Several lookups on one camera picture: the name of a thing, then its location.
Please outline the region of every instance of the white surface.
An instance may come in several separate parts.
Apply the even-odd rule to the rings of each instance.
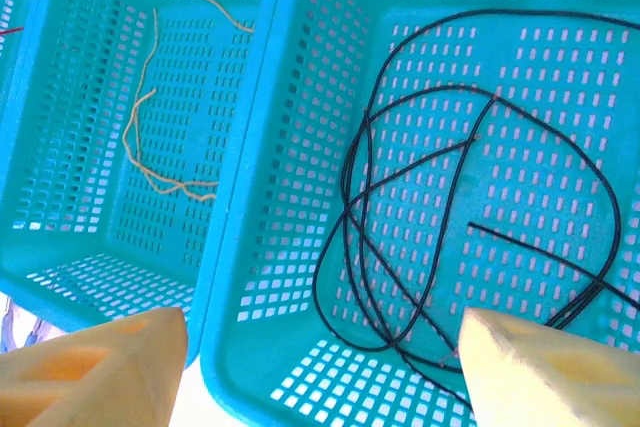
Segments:
[[[211,427],[212,425],[244,426],[211,398],[202,379],[200,357],[198,357],[182,375],[169,426]]]

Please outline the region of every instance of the plastic basket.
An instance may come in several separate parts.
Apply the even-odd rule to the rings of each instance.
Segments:
[[[434,389],[399,355],[349,348],[320,321],[313,272],[343,209],[345,153],[384,60],[419,27],[480,8],[573,9],[637,20],[637,2],[278,0],[277,35],[266,51],[271,61],[256,85],[263,108],[252,115],[231,220],[220,249],[211,244],[205,253],[206,262],[230,266],[216,274],[201,347],[212,395],[260,425],[473,424],[459,401]],[[637,298],[640,92],[632,66],[639,46],[640,33],[596,21],[467,17],[404,47],[385,72],[374,112],[429,86],[464,83],[495,92],[576,139],[602,168],[622,211],[622,243],[607,279]],[[465,140],[486,102],[441,92],[377,119],[373,181]],[[365,145],[363,138],[352,195],[364,185]],[[411,293],[424,290],[459,159],[460,152],[441,156],[372,194],[367,230]],[[524,235],[592,272],[605,262],[613,235],[605,189],[566,144],[503,106],[494,106],[480,125],[455,192],[426,304],[453,339],[465,306],[545,322],[589,283],[567,266],[469,228],[469,221]],[[357,235],[349,232],[355,245]],[[319,275],[320,305],[350,341],[381,345],[351,294],[341,235]],[[413,308],[370,252],[366,261],[397,335]],[[601,293],[570,330],[638,349],[635,315]],[[404,345],[429,359],[446,358],[448,350],[425,325],[421,320]],[[462,376],[423,371],[464,394]]]
[[[29,12],[0,131],[9,153],[0,289],[64,330],[179,306],[189,358],[197,352],[204,309],[195,286],[215,271],[200,269],[202,252],[209,225],[226,216],[225,178],[234,178],[249,115],[236,102],[243,73],[262,62],[272,10],[261,19],[262,0],[218,1],[264,34],[239,31],[203,0],[38,0]],[[145,163],[184,181],[219,180],[217,202],[156,194],[125,156],[153,9],[159,45],[142,93],[158,93],[140,109]],[[210,279],[204,285],[206,300]]]
[[[23,27],[28,6],[29,0],[0,0],[0,30]],[[21,32],[0,36],[0,118],[21,37]]]

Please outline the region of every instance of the black cable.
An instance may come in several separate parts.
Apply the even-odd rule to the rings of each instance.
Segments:
[[[451,391],[450,389],[445,388],[444,386],[438,384],[437,382],[434,382],[433,379],[428,378],[426,375],[424,375],[422,372],[420,372],[417,368],[415,368],[415,366],[411,363],[411,360],[415,360],[417,362],[421,362],[424,363],[425,365],[429,365],[431,367],[436,367],[436,368],[440,368],[443,370],[447,370],[450,372],[456,372],[459,371],[460,369],[455,369],[453,367],[450,366],[445,366],[443,364],[443,362],[437,362],[437,361],[430,361],[428,359],[424,359],[421,358],[419,356],[416,356],[415,354],[412,354],[410,352],[407,352],[405,349],[403,349],[402,347],[399,346],[400,342],[402,342],[406,336],[409,334],[409,332],[412,330],[412,328],[415,326],[415,323],[417,322],[419,317],[423,317],[430,325],[431,327],[438,333],[438,335],[440,336],[440,338],[444,341],[444,343],[447,345],[447,347],[450,350],[453,350],[453,342],[451,341],[451,339],[449,339],[449,337],[446,335],[446,333],[444,332],[444,329],[442,329],[426,312],[426,310],[424,309],[425,303],[426,303],[426,299],[428,297],[429,291],[431,290],[434,278],[435,278],[435,274],[438,268],[438,261],[439,261],[439,256],[440,256],[440,251],[442,248],[442,243],[444,240],[444,235],[446,233],[446,229],[447,229],[447,222],[448,222],[448,217],[450,214],[450,210],[453,204],[453,199],[455,197],[455,187],[457,185],[458,182],[458,178],[460,175],[460,172],[462,171],[462,167],[464,165],[464,161],[466,160],[466,156],[468,153],[468,150],[471,146],[471,144],[473,143],[474,139],[475,139],[475,135],[477,132],[477,129],[479,128],[480,123],[482,122],[484,116],[486,115],[486,113],[489,111],[489,109],[491,108],[491,106],[494,103],[501,103],[502,105],[504,105],[505,107],[514,110],[516,113],[518,113],[519,115],[521,115],[522,117],[526,118],[527,120],[535,123],[536,125],[538,125],[539,127],[551,132],[552,134],[556,135],[557,137],[559,137],[560,139],[562,139],[565,143],[567,143],[581,158],[582,160],[585,162],[585,164],[590,168],[590,170],[592,170],[594,172],[594,174],[596,175],[596,177],[598,177],[598,180],[604,185],[605,190],[607,191],[607,194],[611,200],[611,204],[612,204],[612,209],[613,209],[613,213],[614,213],[614,235],[613,235],[613,239],[612,239],[612,245],[611,248],[609,250],[609,255],[603,265],[603,267],[601,268],[601,270],[598,272],[597,275],[588,273],[588,271],[586,271],[585,269],[577,266],[576,264],[571,263],[570,261],[566,260],[566,259],[562,259],[559,256],[555,256],[555,257],[550,257],[550,258],[554,258],[554,260],[557,260],[558,262],[562,262],[565,265],[568,265],[572,268],[574,268],[575,270],[577,270],[578,272],[581,273],[585,273],[585,275],[587,277],[589,277],[589,279],[591,280],[589,286],[587,288],[585,288],[578,296],[576,296],[573,300],[571,300],[570,302],[567,303],[567,305],[565,305],[565,307],[563,307],[562,309],[560,309],[560,311],[558,311],[558,313],[556,315],[554,315],[551,319],[549,319],[549,321],[546,323],[547,325],[550,326],[556,326],[557,328],[563,328],[566,325],[568,325],[577,315],[580,314],[580,312],[582,312],[582,310],[584,310],[584,308],[586,308],[587,305],[589,305],[589,303],[592,302],[592,300],[595,298],[595,296],[603,289],[606,288],[607,290],[610,290],[611,292],[613,292],[614,294],[618,295],[620,298],[622,298],[623,300],[629,302],[635,302],[633,301],[633,299],[630,299],[628,296],[626,296],[625,294],[621,293],[620,291],[618,291],[615,287],[611,286],[611,284],[608,284],[607,282],[605,282],[603,280],[604,276],[607,274],[607,272],[609,271],[613,260],[617,254],[617,250],[618,250],[618,246],[619,246],[619,242],[620,242],[620,232],[621,232],[621,222],[620,222],[620,209],[619,209],[619,205],[617,202],[617,198],[615,196],[615,193],[613,192],[613,189],[611,188],[609,182],[607,181],[607,179],[604,177],[604,175],[602,175],[602,173],[597,169],[597,167],[595,166],[595,164],[593,163],[593,161],[591,161],[591,159],[586,155],[586,153],[584,153],[582,151],[582,149],[575,144],[574,142],[572,142],[566,135],[564,135],[562,132],[558,131],[557,129],[553,128],[551,125],[546,124],[545,122],[540,121],[539,119],[533,117],[532,115],[528,114],[526,111],[524,111],[523,109],[515,106],[513,103],[509,102],[506,99],[503,99],[501,97],[498,97],[496,95],[494,95],[493,93],[486,91],[484,89],[480,89],[477,87],[469,87],[469,86],[465,86],[465,85],[446,85],[446,86],[439,86],[439,87],[434,87],[431,89],[425,89],[422,90],[420,92],[415,92],[413,94],[407,95],[401,99],[398,99],[395,102],[392,102],[391,104],[387,105],[386,107],[383,107],[382,109],[378,110],[375,114],[371,115],[371,110],[373,108],[373,105],[375,103],[375,98],[377,96],[378,93],[378,89],[380,87],[381,81],[384,77],[384,73],[387,70],[388,66],[390,65],[390,63],[392,62],[393,58],[403,50],[403,48],[410,43],[413,39],[415,39],[416,37],[424,34],[425,32],[427,32],[430,29],[436,28],[444,23],[447,22],[451,22],[453,20],[458,20],[458,19],[462,19],[462,18],[467,18],[467,17],[473,17],[473,16],[481,16],[481,15],[513,15],[513,16],[549,16],[549,17],[568,17],[568,18],[577,18],[577,19],[587,19],[587,20],[594,20],[594,21],[601,21],[601,22],[606,22],[606,23],[610,23],[610,24],[615,24],[621,27],[626,27],[626,28],[630,28],[630,29],[634,29],[634,30],[640,30],[640,24],[634,23],[634,22],[629,22],[629,21],[625,21],[625,20],[620,20],[620,19],[615,19],[615,18],[610,18],[610,17],[606,17],[606,16],[602,16],[602,15],[597,15],[597,14],[589,14],[589,13],[580,13],[580,12],[572,12],[572,11],[551,11],[551,10],[537,10],[537,11],[532,11],[532,10],[521,10],[521,9],[481,9],[481,10],[474,10],[474,11],[468,11],[468,12],[463,12],[460,14],[455,14],[443,19],[440,19],[436,22],[433,22],[427,26],[422,27],[421,29],[417,30],[416,32],[414,32],[413,34],[411,34],[410,36],[406,37],[402,42],[400,42],[393,50],[392,52],[389,54],[389,56],[387,57],[387,59],[385,60],[385,62],[383,63],[380,72],[377,76],[376,82],[374,84],[372,93],[371,93],[371,97],[369,100],[369,104],[367,106],[367,108],[365,109],[364,115],[363,115],[363,119],[362,122],[360,124],[360,127],[358,129],[358,132],[356,134],[356,136],[354,137],[347,155],[345,156],[345,162],[343,165],[343,169],[342,169],[342,175],[341,175],[341,182],[340,182],[340,186],[341,186],[341,195],[342,195],[342,199],[343,199],[343,204],[344,204],[344,210],[341,213],[341,215],[339,216],[338,220],[336,221],[336,223],[334,224],[331,232],[329,233],[329,236],[327,238],[327,241],[325,242],[325,244],[323,245],[323,248],[321,250],[320,256],[317,260],[316,263],[316,269],[314,271],[314,276],[313,276],[313,287],[312,287],[312,294],[313,294],[313,300],[314,300],[314,304],[316,306],[316,310],[318,311],[321,320],[323,321],[323,323],[327,326],[327,328],[340,340],[342,340],[343,342],[345,342],[345,344],[353,347],[353,348],[357,348],[359,350],[363,350],[366,352],[379,352],[382,350],[387,350],[390,348],[394,348],[396,351],[398,351],[398,353],[400,354],[401,358],[410,366],[412,367],[414,370],[416,370],[417,372],[419,372],[421,375],[423,375],[423,377],[426,378],[426,380],[428,380],[429,382],[432,382],[437,388],[448,392],[449,394],[453,395],[454,397],[456,397],[458,400],[460,400],[462,403],[464,403],[465,405],[467,405],[468,407],[470,407],[468,401],[466,401],[466,399],[460,397],[458,394],[456,394],[455,392]],[[417,97],[423,96],[423,95],[429,95],[435,92],[443,92],[443,91],[467,91],[467,92],[472,92],[475,94],[481,94],[484,95],[486,97],[489,97],[489,101],[488,103],[485,105],[482,113],[477,117],[475,123],[474,123],[474,127],[472,128],[472,131],[469,135],[469,138],[467,139],[467,141],[464,142],[460,142],[458,144],[455,144],[453,146],[449,146],[446,149],[442,149],[439,150],[437,152],[434,152],[432,154],[428,154],[427,156],[421,158],[420,160],[418,160],[417,162],[413,162],[412,164],[408,165],[407,167],[400,169],[398,172],[396,172],[393,175],[390,175],[386,178],[384,178],[383,180],[376,182],[376,183],[372,183],[372,172],[373,172],[373,134],[372,134],[372,130],[371,130],[371,123],[374,122],[375,120],[377,120],[378,118],[380,118],[381,115],[383,115],[384,113],[388,112],[389,110],[391,110],[392,108],[399,106],[401,104],[404,104],[412,99],[415,99]],[[362,192],[360,192],[360,194],[356,195],[353,199],[349,200],[349,195],[350,195],[350,190],[351,190],[351,181],[353,178],[353,169],[355,167],[355,159],[356,159],[356,155],[357,155],[357,151],[358,151],[358,147],[360,145],[360,139],[361,136],[366,133],[367,136],[367,172],[366,172],[366,182],[364,185],[364,189],[362,190]],[[462,148],[462,154],[461,154],[461,158],[460,161],[458,162],[458,165],[456,166],[456,172],[454,174],[450,189],[449,189],[449,195],[447,198],[447,203],[445,205],[445,209],[443,211],[443,218],[442,218],[442,222],[440,225],[440,231],[439,231],[439,235],[438,235],[438,241],[436,244],[436,249],[434,251],[434,256],[431,262],[431,269],[429,272],[429,278],[427,281],[427,285],[420,297],[420,300],[417,302],[416,305],[416,301],[413,298],[413,296],[411,296],[410,292],[408,291],[408,289],[403,285],[403,283],[401,282],[401,280],[398,278],[397,275],[395,275],[395,273],[393,272],[393,269],[389,266],[388,262],[386,262],[386,260],[384,259],[384,256],[378,251],[378,249],[374,246],[373,242],[371,241],[371,239],[369,239],[369,237],[366,235],[365,233],[365,224],[366,224],[366,216],[367,216],[367,212],[368,212],[368,206],[369,206],[369,197],[370,194],[375,191],[376,189],[382,187],[384,184],[391,182],[392,180],[395,180],[397,178],[399,178],[402,175],[405,175],[406,173],[408,173],[409,171],[417,168],[419,165],[422,165],[424,163],[426,163],[429,160],[433,160],[436,157],[446,154],[446,153],[450,153],[453,152],[455,150],[458,150]],[[362,212],[360,215],[360,219],[357,219],[355,217],[355,215],[352,212],[352,209],[356,206],[356,204],[358,203],[358,201],[362,200]],[[355,281],[355,277],[353,274],[353,265],[351,264],[351,252],[350,252],[350,246],[348,245],[348,224],[347,224],[347,220],[349,220],[349,223],[355,228],[355,230],[358,233],[358,256],[359,256],[359,260],[360,260],[360,274],[361,274],[361,281],[362,284],[365,288],[368,300],[370,302],[370,305],[372,306],[372,308],[374,309],[375,315],[378,319],[378,323],[380,324],[380,326],[382,327],[383,330],[380,330],[379,328],[376,327],[375,322],[373,321],[371,315],[369,314],[366,306],[365,306],[365,302],[363,302],[363,299],[360,296],[359,293],[359,289],[357,288],[356,285],[356,281]],[[361,346],[361,345],[357,345],[354,342],[349,341],[348,339],[346,339],[344,336],[342,336],[339,332],[337,332],[332,326],[331,324],[328,322],[328,319],[326,318],[326,316],[324,315],[324,313],[321,310],[320,307],[320,303],[318,300],[318,295],[317,295],[317,279],[318,279],[318,275],[319,275],[319,271],[320,268],[322,266],[322,263],[325,259],[325,256],[327,254],[328,248],[331,244],[331,241],[333,240],[335,234],[337,233],[340,225],[342,224],[343,226],[343,243],[344,243],[344,252],[345,252],[345,263],[346,263],[346,270],[348,272],[348,276],[349,276],[349,284],[350,287],[353,291],[354,297],[356,299],[356,303],[358,305],[358,307],[360,308],[360,310],[362,311],[363,315],[365,316],[365,318],[367,319],[367,321],[369,322],[369,324],[371,325],[371,327],[374,329],[374,331],[376,332],[376,334],[384,341],[384,344],[378,347],[369,347],[369,346]],[[502,238],[501,235],[498,232],[495,231],[491,231],[488,228],[483,228],[482,226],[479,226],[479,224],[475,224],[475,223],[470,223],[470,225],[476,226],[476,228],[479,229],[486,229],[485,231],[490,231],[491,235],[495,235],[499,238]],[[403,296],[406,297],[407,299],[409,299],[413,305],[413,307],[415,308],[407,326],[403,329],[403,331],[401,332],[400,335],[393,337],[391,335],[391,331],[389,330],[387,323],[385,321],[384,315],[382,314],[382,312],[380,311],[377,302],[375,301],[374,298],[374,294],[371,290],[371,287],[369,285],[369,280],[367,277],[367,273],[366,273],[366,265],[365,265],[365,245],[366,248],[372,252],[374,254],[374,256],[376,257],[376,259],[378,260],[378,262],[383,266],[385,272],[390,275],[390,277],[393,279],[394,283],[400,288],[400,290],[403,293]],[[542,251],[542,249],[538,249],[540,250],[538,252],[538,250],[536,250],[537,248],[533,247],[533,246],[529,246],[528,244],[525,243],[518,243],[517,245],[520,245],[523,248],[527,248],[529,250],[533,250],[534,252],[540,253],[540,254],[544,254],[549,256],[549,253]],[[636,303],[631,303],[631,305],[633,305],[634,307],[637,308],[638,304]]]

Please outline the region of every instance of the beige string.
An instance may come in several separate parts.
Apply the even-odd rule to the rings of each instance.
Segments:
[[[224,16],[231,21],[231,23],[236,28],[248,33],[254,32],[254,29],[243,26],[238,21],[236,21],[233,17],[231,17],[231,14],[229,14],[229,12],[227,12],[227,10],[224,9],[224,7],[222,7],[222,5],[220,5],[219,2],[215,0],[206,0],[206,1],[215,5],[220,10],[220,12],[222,12]],[[171,179],[169,177],[160,175],[159,173],[151,170],[150,168],[148,168],[142,163],[142,144],[140,143],[140,123],[139,123],[138,113],[140,110],[140,106],[157,93],[157,89],[153,89],[151,90],[151,92],[147,93],[146,95],[140,98],[140,92],[142,91],[142,86],[147,76],[147,69],[149,67],[149,63],[151,62],[151,59],[153,59],[153,56],[155,55],[156,51],[158,50],[158,43],[160,40],[160,34],[159,34],[159,28],[158,28],[158,12],[156,9],[153,9],[153,28],[154,28],[154,36],[155,36],[153,48],[151,49],[149,56],[147,57],[147,59],[144,62],[144,65],[142,66],[140,83],[138,84],[138,88],[136,90],[135,102],[133,104],[133,108],[131,109],[131,116],[129,117],[129,122],[127,123],[127,126],[125,127],[124,132],[122,133],[122,144],[124,145],[129,162],[131,162],[135,167],[137,167],[140,170],[140,172],[142,172],[142,175],[144,175],[144,177],[147,179],[147,182],[156,193],[160,195],[167,195],[167,194],[171,194],[172,192],[175,192],[176,190],[182,190],[187,197],[191,199],[199,200],[201,202],[215,199],[216,194],[210,193],[205,195],[198,195],[190,191],[189,187],[190,186],[214,187],[218,185],[218,182],[206,182],[206,181],[199,181],[199,180],[182,182],[177,179]],[[131,127],[135,128],[135,137],[136,137],[135,157],[133,155],[129,142],[127,141],[127,136],[129,135],[129,131],[131,130]],[[163,182],[166,184],[171,184],[171,187],[162,188],[158,186],[156,181]]]

